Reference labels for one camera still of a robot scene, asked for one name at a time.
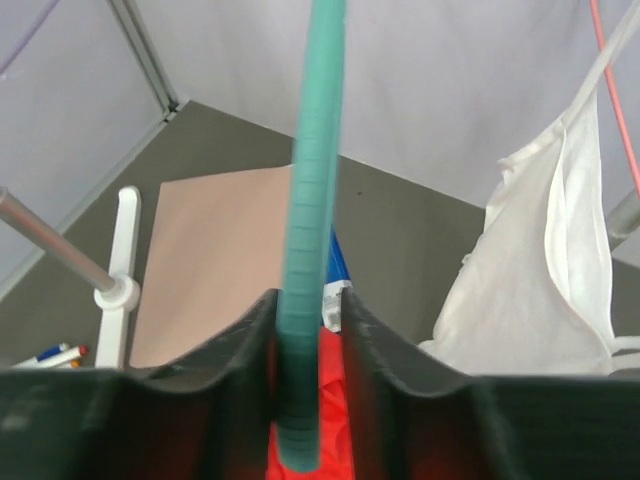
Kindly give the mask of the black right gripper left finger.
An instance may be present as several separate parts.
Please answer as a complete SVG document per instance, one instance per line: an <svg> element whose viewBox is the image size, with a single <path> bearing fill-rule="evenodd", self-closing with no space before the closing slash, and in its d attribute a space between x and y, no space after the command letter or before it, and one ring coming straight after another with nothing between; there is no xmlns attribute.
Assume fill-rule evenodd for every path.
<svg viewBox="0 0 640 480"><path fill-rule="evenodd" d="M5 479L262 479L277 293L145 378L106 369L1 376Z"/></svg>

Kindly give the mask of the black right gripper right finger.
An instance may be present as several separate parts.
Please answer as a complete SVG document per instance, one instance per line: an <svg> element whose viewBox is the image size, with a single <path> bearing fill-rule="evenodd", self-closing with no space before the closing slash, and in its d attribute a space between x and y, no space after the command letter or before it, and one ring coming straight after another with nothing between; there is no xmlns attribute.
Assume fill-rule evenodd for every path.
<svg viewBox="0 0 640 480"><path fill-rule="evenodd" d="M638 477L637 380L468 376L341 303L356 478Z"/></svg>

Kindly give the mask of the red tank top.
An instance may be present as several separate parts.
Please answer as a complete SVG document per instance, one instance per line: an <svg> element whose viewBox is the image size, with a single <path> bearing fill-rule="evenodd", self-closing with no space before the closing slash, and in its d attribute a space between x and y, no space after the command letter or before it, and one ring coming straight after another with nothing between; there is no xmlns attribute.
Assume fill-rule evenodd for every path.
<svg viewBox="0 0 640 480"><path fill-rule="evenodd" d="M325 327L319 330L320 464L310 473L284 467L278 457L276 424L271 425L268 480L352 480L351 434L346 402L342 338Z"/></svg>

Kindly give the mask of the teal plastic hanger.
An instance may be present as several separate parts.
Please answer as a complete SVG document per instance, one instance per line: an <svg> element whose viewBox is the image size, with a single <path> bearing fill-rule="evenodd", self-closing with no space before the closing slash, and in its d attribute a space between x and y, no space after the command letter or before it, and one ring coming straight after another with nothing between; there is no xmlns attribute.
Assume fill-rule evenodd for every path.
<svg viewBox="0 0 640 480"><path fill-rule="evenodd" d="M345 17L343 1L312 4L277 303L278 454L299 473L316 470L320 458L318 337L338 174Z"/></svg>

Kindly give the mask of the white tank top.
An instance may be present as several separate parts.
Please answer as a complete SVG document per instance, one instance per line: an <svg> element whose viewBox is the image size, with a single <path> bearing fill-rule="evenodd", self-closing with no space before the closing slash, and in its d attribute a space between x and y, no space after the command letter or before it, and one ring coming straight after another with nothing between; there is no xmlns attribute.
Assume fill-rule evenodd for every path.
<svg viewBox="0 0 640 480"><path fill-rule="evenodd" d="M571 104L503 158L484 229L421 349L472 375L603 375L639 365L611 321L597 87L639 27L632 4Z"/></svg>

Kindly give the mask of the purple plastic hanger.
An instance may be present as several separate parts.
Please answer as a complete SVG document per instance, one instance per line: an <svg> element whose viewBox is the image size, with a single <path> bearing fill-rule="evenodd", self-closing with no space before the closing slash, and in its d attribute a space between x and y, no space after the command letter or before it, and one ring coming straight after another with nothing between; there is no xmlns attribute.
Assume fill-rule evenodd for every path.
<svg viewBox="0 0 640 480"><path fill-rule="evenodd" d="M38 13L35 17L29 28L26 32L20 37L19 41L12 48L12 50L7 53L4 58L1 60L1 75L4 75L5 72L11 67L11 65L15 62L17 57L24 51L27 45L34 38L36 33L40 30L42 25L48 19L50 14L59 4L59 0L51 0L46 6Z"/></svg>

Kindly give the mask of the silver clothes rack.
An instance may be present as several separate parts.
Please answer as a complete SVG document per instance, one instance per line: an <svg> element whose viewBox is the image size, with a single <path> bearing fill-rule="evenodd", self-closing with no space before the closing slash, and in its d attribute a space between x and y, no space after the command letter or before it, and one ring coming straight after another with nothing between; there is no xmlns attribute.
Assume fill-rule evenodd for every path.
<svg viewBox="0 0 640 480"><path fill-rule="evenodd" d="M133 186L118 193L118 208L111 257L107 270L100 267L5 187L1 189L1 220L94 288L94 301L102 311L95 353L97 368L124 367L129 316L140 299L134 280L141 197Z"/></svg>

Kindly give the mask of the red cap marker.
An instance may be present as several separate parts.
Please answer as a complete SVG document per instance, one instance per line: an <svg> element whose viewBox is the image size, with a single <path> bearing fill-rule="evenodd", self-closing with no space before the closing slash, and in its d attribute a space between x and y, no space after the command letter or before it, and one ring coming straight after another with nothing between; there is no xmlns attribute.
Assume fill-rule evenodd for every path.
<svg viewBox="0 0 640 480"><path fill-rule="evenodd" d="M72 362L79 362L88 352L89 348L87 346L73 347L37 362L33 365L33 368L57 368Z"/></svg>

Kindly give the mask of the blue cap marker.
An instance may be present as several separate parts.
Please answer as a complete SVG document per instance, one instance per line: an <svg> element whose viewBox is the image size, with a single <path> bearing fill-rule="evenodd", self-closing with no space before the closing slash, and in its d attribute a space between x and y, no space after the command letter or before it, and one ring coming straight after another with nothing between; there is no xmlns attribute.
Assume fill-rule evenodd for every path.
<svg viewBox="0 0 640 480"><path fill-rule="evenodd" d="M53 347L41 352L36 356L30 357L22 362L14 364L13 368L23 368L23 367L30 368L30 367L37 366L40 363L42 363L44 360L47 360L51 357L59 355L64 351L68 350L69 348L70 348L70 345L67 343L60 343L60 344L54 345Z"/></svg>

